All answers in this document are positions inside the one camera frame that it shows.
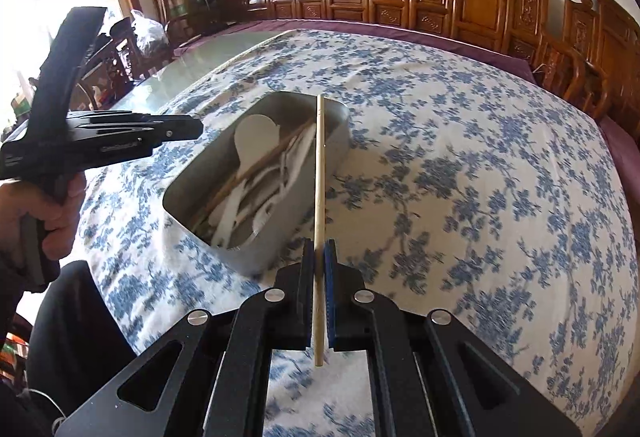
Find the wooden chopstick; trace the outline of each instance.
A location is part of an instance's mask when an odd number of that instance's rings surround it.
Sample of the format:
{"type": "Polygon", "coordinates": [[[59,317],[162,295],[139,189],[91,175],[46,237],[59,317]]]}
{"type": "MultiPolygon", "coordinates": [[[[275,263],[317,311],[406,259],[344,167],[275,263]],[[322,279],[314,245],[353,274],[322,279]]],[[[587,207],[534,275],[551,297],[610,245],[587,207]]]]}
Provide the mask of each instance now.
{"type": "Polygon", "coordinates": [[[316,118],[316,219],[314,227],[314,303],[312,329],[314,334],[314,360],[316,367],[324,361],[324,97],[318,96],[318,117],[316,118]]]}
{"type": "Polygon", "coordinates": [[[240,182],[244,181],[245,179],[250,179],[251,177],[256,175],[260,170],[265,168],[265,166],[267,166],[268,163],[271,162],[271,160],[273,160],[279,154],[281,154],[284,150],[286,150],[291,140],[294,137],[299,136],[303,131],[306,130],[306,128],[311,126],[313,124],[313,121],[314,119],[313,117],[311,117],[308,120],[306,120],[304,124],[301,124],[295,130],[289,133],[289,135],[283,138],[273,150],[271,150],[267,155],[262,157],[257,163],[251,166],[251,168],[249,168],[243,175],[238,176],[237,174],[232,174],[226,180],[222,188],[220,188],[218,192],[207,201],[204,207],[198,210],[198,212],[193,216],[193,219],[191,222],[191,226],[193,227],[193,229],[191,230],[194,231],[195,228],[211,214],[211,211],[215,210],[216,207],[220,204],[220,202],[222,202],[227,197],[227,195],[231,193],[231,191],[236,186],[238,186],[238,184],[240,184],[240,182]]]}

